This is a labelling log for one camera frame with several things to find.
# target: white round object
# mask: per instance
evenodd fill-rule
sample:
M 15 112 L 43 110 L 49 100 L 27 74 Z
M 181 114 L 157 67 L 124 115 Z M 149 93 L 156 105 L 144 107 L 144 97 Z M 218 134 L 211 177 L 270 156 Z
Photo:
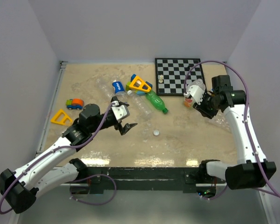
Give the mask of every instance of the white round object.
M 154 130 L 154 136 L 158 136 L 160 134 L 159 130 Z

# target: plastic bottle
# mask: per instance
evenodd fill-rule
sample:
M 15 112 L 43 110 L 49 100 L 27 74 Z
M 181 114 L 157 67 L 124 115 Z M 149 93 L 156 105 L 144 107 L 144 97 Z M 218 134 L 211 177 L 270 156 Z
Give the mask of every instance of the plastic bottle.
M 141 113 L 143 113 L 143 115 L 146 117 L 150 117 L 153 111 L 143 101 L 143 99 L 140 96 L 138 96 L 136 93 L 132 92 L 131 90 L 129 90 L 127 94 L 133 99 L 133 102 L 137 105 Z
M 189 88 L 190 86 L 192 86 L 192 85 L 198 85 L 203 91 L 205 91 L 205 85 L 204 85 L 204 83 L 203 83 L 203 80 L 202 79 L 197 79 L 197 80 L 195 80 L 195 81 L 193 81 L 192 83 L 190 83 L 188 86 L 187 86 L 187 88 Z M 194 98 L 192 98 L 192 97 L 190 97 L 190 98 L 185 98 L 185 101 L 183 102 L 184 103 L 184 105 L 186 106 L 186 107 L 192 107 L 193 105 L 194 105 L 194 103 L 195 103 L 195 100 L 194 100 Z
M 97 79 L 97 86 L 101 90 L 101 92 L 108 98 L 108 100 L 111 100 L 111 98 L 115 96 L 115 93 L 112 91 L 112 87 L 110 85 L 107 85 L 107 82 L 104 78 L 101 77 Z
M 164 101 L 153 90 L 148 92 L 145 97 L 151 102 L 155 109 L 162 111 L 164 114 L 168 113 Z
M 112 86 L 114 88 L 115 95 L 118 96 L 118 99 L 122 102 L 127 101 L 127 94 L 122 82 L 118 77 L 115 77 L 112 81 Z

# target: robotic arm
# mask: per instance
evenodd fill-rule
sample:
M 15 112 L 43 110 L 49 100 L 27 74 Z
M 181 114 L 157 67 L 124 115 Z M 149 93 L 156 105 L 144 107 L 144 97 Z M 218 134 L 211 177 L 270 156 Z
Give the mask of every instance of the robotic arm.
M 203 161 L 200 165 L 200 174 L 215 176 L 227 182 L 230 189 L 246 189 L 263 187 L 266 182 L 260 172 L 251 143 L 245 129 L 248 123 L 252 139 L 257 147 L 261 165 L 270 179 L 276 172 L 274 162 L 268 162 L 257 141 L 248 108 L 247 120 L 244 120 L 246 94 L 242 90 L 233 90 L 228 75 L 212 78 L 214 93 L 199 91 L 198 86 L 188 86 L 186 97 L 192 97 L 197 103 L 193 107 L 202 116 L 212 119 L 221 110 L 227 118 L 234 137 L 238 153 L 238 164 L 229 165 L 220 161 Z
M 79 176 L 85 176 L 83 172 L 87 167 L 79 159 L 71 160 L 64 167 L 53 168 L 67 157 L 78 152 L 84 146 L 83 143 L 90 140 L 92 134 L 98 131 L 103 117 L 105 117 L 105 121 L 101 129 L 114 126 L 121 135 L 126 134 L 137 125 L 137 123 L 126 124 L 124 127 L 121 125 L 121 120 L 130 115 L 127 108 L 129 104 L 118 101 L 117 97 L 113 97 L 111 103 L 112 106 L 106 112 L 107 114 L 100 114 L 100 109 L 96 104 L 86 105 L 73 125 L 67 128 L 62 137 L 42 153 L 45 156 L 44 159 L 39 161 L 37 157 L 14 172 L 6 169 L 0 174 L 0 193 L 2 195 L 17 180 L 5 197 L 15 213 L 24 212 L 32 206 L 38 197 L 60 184 L 80 179 Z M 69 147 L 56 150 L 62 146 Z M 35 165 L 27 170 L 27 167 L 34 163 Z

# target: toy car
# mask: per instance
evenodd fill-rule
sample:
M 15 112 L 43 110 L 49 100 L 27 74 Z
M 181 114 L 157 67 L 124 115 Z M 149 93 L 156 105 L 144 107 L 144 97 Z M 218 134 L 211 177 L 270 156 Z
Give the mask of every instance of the toy car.
M 76 109 L 82 110 L 84 106 L 84 101 L 81 99 L 68 99 L 66 101 L 66 108 L 69 110 Z

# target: yellow triangle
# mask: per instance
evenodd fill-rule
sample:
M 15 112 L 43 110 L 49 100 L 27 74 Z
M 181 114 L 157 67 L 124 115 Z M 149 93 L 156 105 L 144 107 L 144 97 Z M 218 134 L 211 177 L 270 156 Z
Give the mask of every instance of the yellow triangle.
M 130 89 L 133 90 L 140 90 L 143 92 L 150 92 L 151 91 L 151 87 L 149 85 L 147 85 L 144 80 L 142 78 L 140 78 L 139 76 L 136 76 L 131 84 L 129 85 Z
M 52 117 L 51 122 L 54 124 L 58 124 L 58 125 L 67 125 L 70 126 L 73 123 L 73 120 L 69 117 L 69 115 L 66 114 L 66 112 L 64 112 L 63 109 L 60 109 L 55 115 L 54 117 Z

